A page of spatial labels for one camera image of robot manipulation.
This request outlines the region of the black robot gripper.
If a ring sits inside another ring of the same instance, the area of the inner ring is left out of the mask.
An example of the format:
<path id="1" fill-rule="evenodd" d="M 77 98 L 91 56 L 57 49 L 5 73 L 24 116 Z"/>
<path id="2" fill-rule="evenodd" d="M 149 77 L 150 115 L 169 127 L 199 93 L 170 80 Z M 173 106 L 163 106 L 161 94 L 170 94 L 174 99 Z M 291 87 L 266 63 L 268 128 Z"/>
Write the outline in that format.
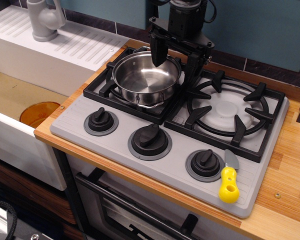
<path id="1" fill-rule="evenodd" d="M 168 20 L 159 18 L 158 13 L 149 19 L 152 63 L 155 67 L 163 64 L 168 49 L 187 55 L 182 84 L 186 87 L 211 60 L 211 50 L 215 45 L 203 34 L 202 28 L 215 17 L 205 19 L 206 0 L 152 0 L 151 3 L 156 7 L 169 4 Z"/>

